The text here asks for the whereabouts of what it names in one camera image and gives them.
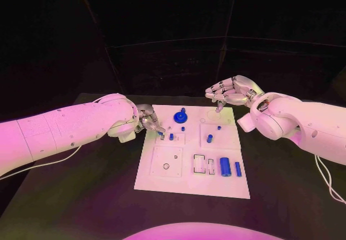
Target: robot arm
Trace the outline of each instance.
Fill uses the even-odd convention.
[[[346,165],[346,108],[296,97],[264,93],[251,79],[238,75],[205,90],[218,101],[216,111],[226,103],[245,105],[249,113],[237,121],[245,132],[257,129],[277,140],[290,139],[311,154]]]
[[[144,128],[164,132],[153,106],[134,105],[118,93],[36,116],[0,123],[0,175],[19,166],[98,140],[121,143]]]

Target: bolt hole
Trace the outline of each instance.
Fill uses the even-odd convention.
[[[311,138],[316,138],[317,133],[319,133],[319,132],[317,132],[316,130],[311,132]]]

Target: white board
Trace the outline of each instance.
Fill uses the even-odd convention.
[[[153,108],[166,133],[162,137],[156,131],[146,132],[134,189],[249,199],[232,108],[225,107],[221,113],[206,106],[153,105]],[[179,124],[173,116],[182,108],[187,121]],[[225,157],[231,166],[228,177],[221,170],[221,158]],[[241,176],[235,162],[239,162]]]

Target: table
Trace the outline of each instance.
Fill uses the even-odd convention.
[[[82,93],[75,104],[98,97]],[[203,97],[127,97],[136,104],[215,106]],[[234,106],[235,119],[248,111]],[[180,222],[228,224],[283,239],[345,239],[346,206],[330,197],[314,156],[288,139],[241,128],[238,134],[251,199],[134,190],[146,131],[127,143],[105,135],[71,159],[30,170],[0,219],[2,240],[117,240]],[[324,164],[346,196],[346,166]]]

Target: white cable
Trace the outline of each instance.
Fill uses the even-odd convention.
[[[327,169],[327,167],[326,167],[326,165],[324,165],[324,163],[323,163],[323,161],[322,161],[322,159],[320,159],[320,157],[319,157],[317,155],[314,155],[314,161],[316,161],[316,165],[317,165],[317,168],[319,168],[320,175],[322,175],[322,177],[323,177],[323,179],[324,179],[324,182],[326,182],[326,185],[327,185],[327,187],[329,187],[329,194],[330,194],[330,196],[333,197],[333,199],[335,199],[336,201],[339,201],[339,202],[342,202],[343,204],[346,204],[345,199],[340,197],[339,193],[337,193],[336,190],[332,188],[332,175],[330,175],[330,171],[329,171],[329,169]],[[324,169],[326,169],[329,181],[327,181],[326,176],[324,176],[324,174],[323,174],[323,171],[322,171],[319,162],[320,162],[320,164],[323,165],[323,167],[324,167]]]
[[[56,164],[56,163],[68,160],[68,159],[75,155],[75,153],[78,152],[81,146],[76,148],[76,150],[74,151],[74,153],[72,153],[66,158],[64,158],[62,160],[53,161],[53,162],[49,162],[49,163],[45,163],[45,164],[40,164],[40,165],[36,165],[36,166],[30,166],[30,167],[27,167],[26,169],[20,170],[20,171],[16,171],[16,172],[12,173],[10,175],[2,177],[2,178],[0,178],[0,181],[2,181],[3,179],[9,178],[10,176],[13,176],[13,175],[25,172],[26,170],[35,169],[35,168],[38,168],[38,167],[42,167],[42,166],[46,166],[46,165],[51,165],[51,164]]]

